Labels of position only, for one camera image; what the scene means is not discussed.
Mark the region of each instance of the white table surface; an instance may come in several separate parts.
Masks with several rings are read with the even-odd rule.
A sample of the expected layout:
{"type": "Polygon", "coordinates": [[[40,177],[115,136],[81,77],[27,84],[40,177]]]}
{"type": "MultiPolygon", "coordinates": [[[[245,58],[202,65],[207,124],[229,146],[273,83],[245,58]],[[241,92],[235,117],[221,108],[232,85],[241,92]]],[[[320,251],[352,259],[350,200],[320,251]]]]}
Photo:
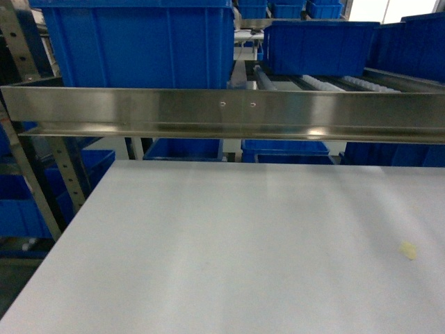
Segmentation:
{"type": "Polygon", "coordinates": [[[444,169],[229,163],[116,162],[0,321],[14,334],[444,332],[444,169]]]}
{"type": "Polygon", "coordinates": [[[235,31],[235,42],[247,42],[250,40],[264,40],[264,33],[252,35],[250,30],[235,31]]]}

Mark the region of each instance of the gray floor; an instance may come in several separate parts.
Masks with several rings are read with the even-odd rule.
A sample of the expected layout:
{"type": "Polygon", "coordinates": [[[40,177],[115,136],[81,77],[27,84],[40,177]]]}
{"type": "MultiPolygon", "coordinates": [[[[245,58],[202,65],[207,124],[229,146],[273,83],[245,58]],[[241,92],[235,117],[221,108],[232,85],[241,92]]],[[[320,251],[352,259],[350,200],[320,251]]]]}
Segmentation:
{"type": "Polygon", "coordinates": [[[0,318],[27,284],[37,267],[0,266],[0,318]]]}

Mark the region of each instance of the blue storage crate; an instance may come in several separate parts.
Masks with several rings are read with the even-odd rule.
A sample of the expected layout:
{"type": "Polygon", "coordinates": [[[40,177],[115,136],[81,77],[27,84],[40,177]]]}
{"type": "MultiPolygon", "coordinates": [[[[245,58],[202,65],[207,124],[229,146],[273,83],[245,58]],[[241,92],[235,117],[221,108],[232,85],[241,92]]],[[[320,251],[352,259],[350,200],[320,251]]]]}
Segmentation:
{"type": "Polygon", "coordinates": [[[264,30],[265,60],[274,74],[360,76],[374,22],[273,22],[264,30]]]}
{"type": "Polygon", "coordinates": [[[10,147],[9,147],[9,139],[6,136],[5,130],[3,130],[3,127],[0,123],[0,157],[2,155],[10,154],[10,147]]]}
{"type": "Polygon", "coordinates": [[[329,5],[338,5],[340,3],[339,0],[310,0],[314,5],[317,6],[329,6],[329,5]]]}
{"type": "Polygon", "coordinates": [[[299,19],[304,5],[279,5],[273,6],[273,17],[277,19],[299,19]]]}
{"type": "Polygon", "coordinates": [[[264,50],[263,50],[262,45],[259,45],[258,46],[258,52],[257,52],[257,60],[258,61],[262,61],[263,58],[264,58],[264,50]]]}
{"type": "Polygon", "coordinates": [[[267,0],[238,0],[239,6],[267,6],[267,0]]]}
{"type": "Polygon", "coordinates": [[[374,30],[367,67],[397,72],[405,23],[383,24],[374,30]]]}
{"type": "Polygon", "coordinates": [[[445,82],[445,12],[404,17],[398,72],[445,82]]]}
{"type": "Polygon", "coordinates": [[[258,155],[260,164],[335,165],[328,155],[258,155]]]}
{"type": "Polygon", "coordinates": [[[431,145],[423,167],[445,167],[445,145],[431,145]]]}
{"type": "MultiPolygon", "coordinates": [[[[83,165],[90,178],[90,185],[93,190],[115,161],[116,153],[112,150],[82,150],[81,154],[83,165]]],[[[67,191],[62,174],[56,164],[47,168],[45,175],[56,196],[67,191]]]]}
{"type": "Polygon", "coordinates": [[[264,19],[266,18],[267,6],[238,6],[238,10],[243,19],[264,19]]]}
{"type": "Polygon", "coordinates": [[[306,4],[306,0],[269,0],[269,3],[278,5],[301,5],[301,7],[303,8],[306,4]]]}
{"type": "Polygon", "coordinates": [[[37,122],[23,122],[22,124],[25,131],[29,131],[37,127],[37,122]]]}
{"type": "Polygon", "coordinates": [[[320,156],[328,155],[329,149],[320,141],[267,141],[267,140],[243,140],[242,160],[245,163],[258,162],[260,156],[320,156]]]}
{"type": "Polygon", "coordinates": [[[144,160],[222,161],[223,141],[220,139],[157,139],[145,153],[144,160]]]}
{"type": "MultiPolygon", "coordinates": [[[[67,222],[74,217],[68,192],[57,197],[67,222]]],[[[51,238],[48,227],[22,176],[0,175],[0,236],[51,238]]]]}
{"type": "Polygon", "coordinates": [[[348,143],[342,164],[445,167],[445,145],[348,143]]]}
{"type": "Polygon", "coordinates": [[[315,3],[308,1],[306,5],[306,11],[313,19],[339,19],[341,16],[341,10],[343,4],[337,5],[316,5],[315,3]]]}
{"type": "Polygon", "coordinates": [[[226,88],[230,0],[30,0],[68,87],[226,88]]]}

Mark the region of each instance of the metal frame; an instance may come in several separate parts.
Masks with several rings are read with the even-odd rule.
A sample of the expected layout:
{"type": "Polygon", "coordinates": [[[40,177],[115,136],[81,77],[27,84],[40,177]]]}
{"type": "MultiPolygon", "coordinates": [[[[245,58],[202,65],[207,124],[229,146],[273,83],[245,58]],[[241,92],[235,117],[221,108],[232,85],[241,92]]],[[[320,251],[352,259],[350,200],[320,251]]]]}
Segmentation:
{"type": "Polygon", "coordinates": [[[81,151],[74,138],[47,138],[57,166],[65,181],[74,205],[78,212],[91,193],[90,181],[83,165],[81,151]]]}
{"type": "Polygon", "coordinates": [[[374,70],[364,79],[405,93],[64,88],[57,79],[2,91],[13,120],[39,122],[28,135],[445,143],[445,86],[374,70]]]}
{"type": "Polygon", "coordinates": [[[445,0],[436,0],[433,12],[440,13],[444,11],[445,11],[445,0]]]}
{"type": "MultiPolygon", "coordinates": [[[[53,75],[27,0],[0,0],[0,29],[12,56],[13,63],[10,67],[17,68],[23,82],[37,81],[53,75]]],[[[23,131],[22,126],[11,123],[2,104],[0,123],[5,129],[15,158],[15,163],[0,163],[0,170],[2,173],[22,174],[26,178],[35,203],[52,237],[57,240],[66,228],[66,222],[45,177],[44,166],[35,153],[32,140],[17,135],[23,131]]]]}

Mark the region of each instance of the small yellow debris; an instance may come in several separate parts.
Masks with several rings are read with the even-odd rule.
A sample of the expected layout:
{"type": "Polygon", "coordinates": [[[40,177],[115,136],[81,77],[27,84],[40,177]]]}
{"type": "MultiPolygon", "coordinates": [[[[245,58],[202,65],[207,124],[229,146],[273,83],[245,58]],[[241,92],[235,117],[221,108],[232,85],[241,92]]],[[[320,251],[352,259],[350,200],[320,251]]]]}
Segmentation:
{"type": "Polygon", "coordinates": [[[399,251],[410,260],[417,258],[417,247],[407,241],[402,242],[399,251]]]}

